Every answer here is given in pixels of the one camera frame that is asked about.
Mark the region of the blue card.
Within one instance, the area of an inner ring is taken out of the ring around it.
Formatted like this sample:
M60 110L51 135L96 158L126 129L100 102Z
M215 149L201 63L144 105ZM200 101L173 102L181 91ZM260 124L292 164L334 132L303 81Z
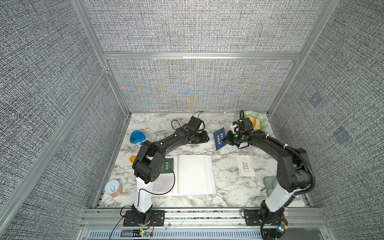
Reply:
M227 145L227 143L224 141L225 137L226 137L225 128L221 128L218 131L214 132L216 151L220 150L221 148Z

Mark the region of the green card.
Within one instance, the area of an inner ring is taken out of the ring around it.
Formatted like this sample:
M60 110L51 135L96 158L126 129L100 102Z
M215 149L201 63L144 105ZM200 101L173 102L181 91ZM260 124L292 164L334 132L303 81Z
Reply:
M172 174L174 172L174 158L166 158L163 164L163 174Z

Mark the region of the white photo album book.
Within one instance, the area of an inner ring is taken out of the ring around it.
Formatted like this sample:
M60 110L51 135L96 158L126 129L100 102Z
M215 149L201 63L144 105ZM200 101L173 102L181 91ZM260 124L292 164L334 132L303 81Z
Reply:
M163 174L151 183L150 192L163 196L197 196L216 194L212 158L206 155L178 155L174 158L174 172Z

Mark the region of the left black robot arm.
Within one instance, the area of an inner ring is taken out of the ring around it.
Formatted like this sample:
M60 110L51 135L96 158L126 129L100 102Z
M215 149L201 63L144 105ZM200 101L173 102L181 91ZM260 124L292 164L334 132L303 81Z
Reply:
M137 196L133 210L141 215L152 209L152 196L163 196L173 190L176 184L176 174L173 173L172 185L162 192L153 190L154 182L159 178L163 164L167 161L166 155L176 148L188 144L198 145L210 140L206 131L176 130L170 136L156 141L145 141L133 163L134 175L137 180Z

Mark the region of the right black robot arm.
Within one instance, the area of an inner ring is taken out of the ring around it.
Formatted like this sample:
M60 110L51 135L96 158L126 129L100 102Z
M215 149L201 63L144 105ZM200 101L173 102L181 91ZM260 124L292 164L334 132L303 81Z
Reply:
M234 134L229 131L224 142L241 149L257 147L277 161L278 183L273 193L261 203L260 215L280 214L298 195L311 192L316 185L315 174L304 149L294 149L262 131L249 134Z

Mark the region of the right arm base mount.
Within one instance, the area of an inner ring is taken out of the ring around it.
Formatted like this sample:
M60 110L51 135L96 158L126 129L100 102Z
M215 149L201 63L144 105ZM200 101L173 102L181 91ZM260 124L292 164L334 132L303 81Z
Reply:
M288 220L284 216L284 208L270 212L267 207L259 210L241 209L247 226L259 226L263 240L277 240L288 229Z

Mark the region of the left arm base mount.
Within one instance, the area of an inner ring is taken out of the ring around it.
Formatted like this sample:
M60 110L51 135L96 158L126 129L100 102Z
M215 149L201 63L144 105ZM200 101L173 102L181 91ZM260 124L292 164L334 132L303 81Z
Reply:
M124 227L145 227L151 224L155 227L163 227L165 221L165 213L163 210L149 209L145 213L141 213L135 208L127 211L124 215Z

